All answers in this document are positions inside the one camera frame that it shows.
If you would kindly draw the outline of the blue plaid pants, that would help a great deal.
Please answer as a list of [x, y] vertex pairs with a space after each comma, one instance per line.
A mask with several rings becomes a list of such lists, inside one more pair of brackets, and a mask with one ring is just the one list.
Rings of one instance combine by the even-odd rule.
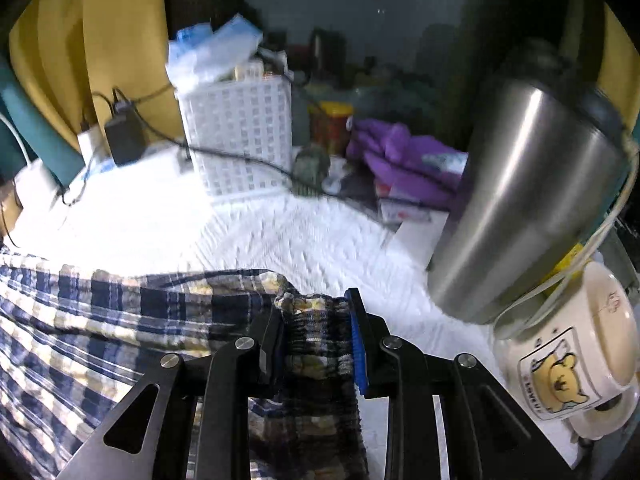
[[284, 375], [248, 402], [250, 474], [367, 478], [348, 304], [270, 270], [126, 278], [3, 249], [2, 440], [29, 477], [52, 479], [162, 356], [210, 356], [273, 308]]

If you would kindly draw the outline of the cream bear mug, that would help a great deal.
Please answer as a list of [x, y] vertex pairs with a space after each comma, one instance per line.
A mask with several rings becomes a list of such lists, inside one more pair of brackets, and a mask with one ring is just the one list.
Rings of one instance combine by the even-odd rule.
[[639, 332], [623, 286], [591, 261], [540, 324], [494, 343], [506, 388], [536, 422], [599, 440], [639, 402]]

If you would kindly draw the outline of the purple cloth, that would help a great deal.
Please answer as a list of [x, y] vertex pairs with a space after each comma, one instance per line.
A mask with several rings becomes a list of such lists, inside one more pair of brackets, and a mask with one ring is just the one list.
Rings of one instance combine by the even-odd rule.
[[363, 162], [381, 183], [437, 210], [450, 208], [469, 158], [434, 136], [414, 136], [401, 122], [373, 118], [354, 122], [346, 156]]

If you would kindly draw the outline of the white desk lamp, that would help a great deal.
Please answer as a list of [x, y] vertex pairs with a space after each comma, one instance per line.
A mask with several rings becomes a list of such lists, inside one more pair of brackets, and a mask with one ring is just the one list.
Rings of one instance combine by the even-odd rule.
[[24, 209], [49, 210], [58, 198], [58, 184], [41, 159], [32, 162], [25, 144], [6, 116], [1, 115], [2, 124], [12, 133], [25, 159], [25, 167], [14, 178], [15, 192]]

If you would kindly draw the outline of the white power strip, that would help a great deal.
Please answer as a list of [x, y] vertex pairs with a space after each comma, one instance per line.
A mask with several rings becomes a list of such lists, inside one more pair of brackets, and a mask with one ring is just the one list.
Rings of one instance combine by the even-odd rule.
[[[88, 179], [95, 174], [104, 174], [104, 172], [112, 171], [117, 167], [108, 150], [107, 140], [99, 133], [98, 126], [83, 131], [78, 136], [78, 142], [80, 154], [86, 163], [85, 169], [81, 171], [79, 177]], [[133, 162], [127, 162], [127, 166], [160, 156], [167, 156], [175, 162], [180, 174], [193, 168], [190, 153], [168, 141], [160, 141], [147, 146], [141, 156]]]

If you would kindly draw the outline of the steel travel tumbler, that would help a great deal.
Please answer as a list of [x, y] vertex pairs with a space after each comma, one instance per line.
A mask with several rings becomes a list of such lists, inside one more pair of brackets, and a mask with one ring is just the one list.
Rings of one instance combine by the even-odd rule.
[[627, 166], [623, 132], [604, 93], [544, 44], [492, 78], [427, 267], [434, 304], [484, 324], [533, 290], [601, 218]]

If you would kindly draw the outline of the black power adapter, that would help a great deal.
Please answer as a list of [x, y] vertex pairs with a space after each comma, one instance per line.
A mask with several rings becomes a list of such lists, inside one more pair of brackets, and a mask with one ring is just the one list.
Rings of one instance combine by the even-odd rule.
[[108, 149], [117, 167], [127, 166], [141, 158], [145, 150], [142, 125], [127, 102], [117, 102], [112, 117], [104, 124]]

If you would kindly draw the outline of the teal curtain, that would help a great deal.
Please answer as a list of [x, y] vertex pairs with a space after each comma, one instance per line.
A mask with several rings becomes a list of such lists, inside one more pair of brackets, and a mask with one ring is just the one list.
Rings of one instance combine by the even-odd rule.
[[62, 188], [67, 188], [85, 167], [84, 160], [32, 104], [4, 56], [1, 57], [1, 102], [17, 132]]

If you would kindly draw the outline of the white lattice basket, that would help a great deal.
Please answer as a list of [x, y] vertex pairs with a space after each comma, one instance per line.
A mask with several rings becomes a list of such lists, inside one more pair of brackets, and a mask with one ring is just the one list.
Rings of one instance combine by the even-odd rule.
[[239, 67], [240, 80], [201, 84], [175, 93], [195, 173], [215, 202], [247, 200], [286, 190], [292, 164], [288, 61], [258, 70]]

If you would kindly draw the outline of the orange box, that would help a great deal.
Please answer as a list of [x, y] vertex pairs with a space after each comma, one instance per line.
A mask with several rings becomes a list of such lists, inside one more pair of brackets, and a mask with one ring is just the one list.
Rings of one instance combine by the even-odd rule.
[[309, 107], [311, 141], [329, 155], [344, 155], [352, 131], [352, 104], [321, 101]]

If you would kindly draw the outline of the yellow curtain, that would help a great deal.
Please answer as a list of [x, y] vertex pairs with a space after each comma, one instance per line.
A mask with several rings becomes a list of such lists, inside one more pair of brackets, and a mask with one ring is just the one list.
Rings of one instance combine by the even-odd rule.
[[173, 138], [183, 135], [166, 90], [165, 0], [32, 0], [9, 33], [17, 80], [53, 130], [79, 148], [81, 119], [105, 124], [114, 88]]

